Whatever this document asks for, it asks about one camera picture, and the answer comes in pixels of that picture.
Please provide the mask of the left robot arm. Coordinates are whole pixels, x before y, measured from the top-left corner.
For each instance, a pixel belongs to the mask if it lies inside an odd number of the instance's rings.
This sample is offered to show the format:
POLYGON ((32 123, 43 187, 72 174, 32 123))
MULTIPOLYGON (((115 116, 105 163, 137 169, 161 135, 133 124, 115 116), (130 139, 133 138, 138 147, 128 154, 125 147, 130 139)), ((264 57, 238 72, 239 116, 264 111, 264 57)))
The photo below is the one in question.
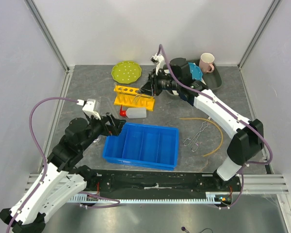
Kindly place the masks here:
POLYGON ((44 159, 43 171, 12 208, 2 209, 0 219, 9 233, 40 233, 50 218, 74 195, 95 189, 96 173, 88 166, 75 168, 83 152, 100 135, 118 136, 126 121, 110 113, 100 119, 75 118, 60 142, 44 159))

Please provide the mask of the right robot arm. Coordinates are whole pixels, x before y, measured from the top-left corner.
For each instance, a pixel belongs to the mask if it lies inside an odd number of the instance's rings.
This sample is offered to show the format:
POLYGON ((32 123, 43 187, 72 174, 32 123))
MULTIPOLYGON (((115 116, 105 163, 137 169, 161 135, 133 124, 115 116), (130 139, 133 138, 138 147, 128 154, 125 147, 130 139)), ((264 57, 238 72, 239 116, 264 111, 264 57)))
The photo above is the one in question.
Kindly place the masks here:
POLYGON ((162 55, 154 55, 151 61, 156 67, 141 87, 141 94, 158 96, 162 91, 175 91, 180 99, 210 116, 231 138, 227 158, 212 179, 213 187, 224 191, 242 166, 263 149, 262 122, 241 116, 219 100, 206 84, 194 80, 185 58, 175 58, 167 65, 162 55))

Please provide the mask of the yellow test tube rack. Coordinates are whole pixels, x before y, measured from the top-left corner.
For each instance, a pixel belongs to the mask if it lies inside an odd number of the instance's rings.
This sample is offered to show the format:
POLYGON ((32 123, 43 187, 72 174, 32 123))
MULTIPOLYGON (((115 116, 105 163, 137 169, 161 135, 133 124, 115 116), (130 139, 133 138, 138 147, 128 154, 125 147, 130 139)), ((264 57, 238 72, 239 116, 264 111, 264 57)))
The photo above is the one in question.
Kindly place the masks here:
POLYGON ((116 93, 116 98, 114 100, 114 105, 122 105, 128 108, 139 108, 139 107, 145 107, 148 111, 154 111, 155 106, 155 99, 152 96, 143 95, 142 97, 142 105, 135 105, 133 103, 133 99, 136 96, 138 88, 129 87, 129 86, 123 86, 123 85, 117 85, 114 86, 114 92, 116 93), (123 88, 123 92, 125 93, 125 97, 122 98, 119 95, 118 88, 123 88))

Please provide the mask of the white wash bottle red cap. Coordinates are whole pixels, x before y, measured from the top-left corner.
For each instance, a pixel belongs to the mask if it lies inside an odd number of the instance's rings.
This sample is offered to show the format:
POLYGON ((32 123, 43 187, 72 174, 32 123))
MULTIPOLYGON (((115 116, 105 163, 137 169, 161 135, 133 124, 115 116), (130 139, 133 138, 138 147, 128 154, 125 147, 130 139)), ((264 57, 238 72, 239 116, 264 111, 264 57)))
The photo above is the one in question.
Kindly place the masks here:
POLYGON ((123 106, 121 105, 120 116, 127 117, 129 119, 136 119, 136 118, 146 118, 146 108, 139 107, 139 108, 128 108, 127 110, 123 110, 123 106))

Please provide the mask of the green polka dot plate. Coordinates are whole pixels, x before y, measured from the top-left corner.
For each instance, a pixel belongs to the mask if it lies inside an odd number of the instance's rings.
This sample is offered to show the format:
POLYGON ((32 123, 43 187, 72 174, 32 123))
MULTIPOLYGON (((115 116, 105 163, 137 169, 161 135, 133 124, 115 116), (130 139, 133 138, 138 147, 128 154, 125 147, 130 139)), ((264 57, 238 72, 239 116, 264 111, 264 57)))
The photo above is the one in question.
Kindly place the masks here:
POLYGON ((117 63, 111 71, 112 78, 120 84, 136 82, 142 74, 140 65, 134 61, 122 61, 117 63))

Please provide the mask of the blue divided plastic bin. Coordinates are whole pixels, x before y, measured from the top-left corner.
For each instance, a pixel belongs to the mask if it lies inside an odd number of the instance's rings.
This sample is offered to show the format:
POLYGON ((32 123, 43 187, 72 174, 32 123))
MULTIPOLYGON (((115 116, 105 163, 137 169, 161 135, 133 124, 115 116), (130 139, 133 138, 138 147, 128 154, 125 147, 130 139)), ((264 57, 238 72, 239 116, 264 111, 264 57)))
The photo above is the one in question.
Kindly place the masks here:
POLYGON ((114 164, 174 170, 178 148, 177 128, 125 123, 120 135, 106 138, 102 157, 114 164))

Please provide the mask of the blue polka dot plate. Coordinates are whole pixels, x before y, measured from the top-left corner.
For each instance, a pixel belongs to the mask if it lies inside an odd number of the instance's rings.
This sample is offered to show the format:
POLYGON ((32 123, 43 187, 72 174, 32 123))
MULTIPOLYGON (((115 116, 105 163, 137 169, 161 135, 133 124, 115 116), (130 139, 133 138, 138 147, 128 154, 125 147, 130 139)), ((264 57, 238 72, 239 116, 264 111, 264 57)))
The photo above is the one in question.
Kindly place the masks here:
POLYGON ((197 66, 195 63, 189 62, 188 64, 189 64, 192 79, 202 81, 203 73, 202 73, 200 67, 197 66))

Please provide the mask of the pink mug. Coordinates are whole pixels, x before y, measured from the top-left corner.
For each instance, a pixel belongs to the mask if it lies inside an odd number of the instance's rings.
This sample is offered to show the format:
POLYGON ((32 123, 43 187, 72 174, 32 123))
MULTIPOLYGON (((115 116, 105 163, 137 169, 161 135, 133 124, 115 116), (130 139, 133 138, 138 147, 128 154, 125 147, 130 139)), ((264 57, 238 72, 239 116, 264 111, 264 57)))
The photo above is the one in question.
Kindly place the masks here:
POLYGON ((215 57, 211 53, 203 53, 200 56, 199 67, 203 73, 214 72, 215 57))

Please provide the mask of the metal crucible tongs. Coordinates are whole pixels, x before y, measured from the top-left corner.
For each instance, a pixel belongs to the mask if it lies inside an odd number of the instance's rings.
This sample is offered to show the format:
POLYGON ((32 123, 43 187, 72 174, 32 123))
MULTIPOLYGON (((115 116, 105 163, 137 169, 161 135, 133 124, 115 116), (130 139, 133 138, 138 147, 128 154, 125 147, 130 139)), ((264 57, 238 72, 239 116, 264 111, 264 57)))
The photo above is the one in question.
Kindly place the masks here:
POLYGON ((201 126, 198 130, 198 132, 195 134, 194 137, 192 138, 186 138, 184 141, 183 141, 183 146, 187 147, 189 145, 191 145, 191 151, 192 152, 196 152, 199 148, 199 144, 198 144, 198 139, 201 135, 201 133, 209 126, 209 120, 211 119, 211 117, 209 116, 207 118, 207 120, 204 120, 202 123, 201 123, 201 126))

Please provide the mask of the tan rubber tube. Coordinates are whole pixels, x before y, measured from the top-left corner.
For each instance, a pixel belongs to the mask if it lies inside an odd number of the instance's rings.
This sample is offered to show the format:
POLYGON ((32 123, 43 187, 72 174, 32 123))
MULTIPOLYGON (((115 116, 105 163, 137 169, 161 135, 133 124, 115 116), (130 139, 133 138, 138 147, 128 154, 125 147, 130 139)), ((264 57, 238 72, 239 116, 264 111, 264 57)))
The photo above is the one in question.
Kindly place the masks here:
MULTIPOLYGON (((181 117, 181 118, 179 118, 180 120, 186 120, 186 121, 193 121, 193 126, 195 127, 196 125, 195 125, 195 121, 200 121, 200 125, 197 125, 198 126, 198 129, 197 129, 197 132, 198 132, 198 130, 199 130, 199 128, 200 128, 200 126, 201 126, 201 123, 204 121, 204 120, 207 120, 207 118, 202 118, 202 117, 181 117)), ((198 144, 199 144, 199 148, 200 148, 200 144, 202 144, 203 146, 207 146, 208 145, 208 143, 214 143, 214 146, 211 146, 211 145, 209 145, 210 146, 210 148, 211 148, 211 151, 209 150, 209 149, 205 149, 206 150, 206 153, 205 154, 201 154, 200 156, 201 157, 209 157, 209 156, 211 156, 211 155, 213 155, 213 154, 215 154, 220 148, 221 148, 221 146, 222 146, 222 144, 223 144, 223 139, 224 139, 224 135, 223 135, 223 131, 222 131, 222 129, 220 128, 220 126, 217 124, 217 123, 215 123, 214 121, 212 121, 211 119, 209 120, 209 126, 208 126, 202 133, 201 133, 201 135, 200 135, 200 137, 199 137, 199 139, 198 139, 198 144), (201 140, 200 140, 200 137, 201 137, 201 135, 202 135, 202 133, 204 133, 204 131, 206 131, 206 132, 208 132, 208 127, 210 127, 210 129, 215 129, 215 137, 214 138, 211 138, 210 136, 209 136, 209 138, 206 138, 206 141, 205 142, 202 142, 201 140)), ((195 132, 194 134, 193 134, 193 136, 190 136, 190 137, 188 137, 188 138, 192 138, 192 137, 194 137, 195 136, 195 134, 197 133, 197 132, 195 132)), ((190 152, 192 152, 191 151, 191 145, 189 145, 189 146, 187 146, 186 148, 189 148, 189 151, 190 152)))

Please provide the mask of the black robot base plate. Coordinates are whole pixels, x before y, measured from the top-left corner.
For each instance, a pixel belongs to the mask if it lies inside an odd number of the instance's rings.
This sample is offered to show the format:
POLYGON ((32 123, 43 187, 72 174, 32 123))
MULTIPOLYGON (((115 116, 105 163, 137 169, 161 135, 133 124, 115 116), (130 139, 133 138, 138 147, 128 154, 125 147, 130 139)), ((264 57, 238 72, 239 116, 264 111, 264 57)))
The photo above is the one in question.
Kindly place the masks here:
POLYGON ((222 182, 215 174, 94 170, 81 166, 72 170, 87 182, 86 191, 98 191, 105 198, 201 198, 206 192, 238 192, 241 181, 235 176, 222 182))

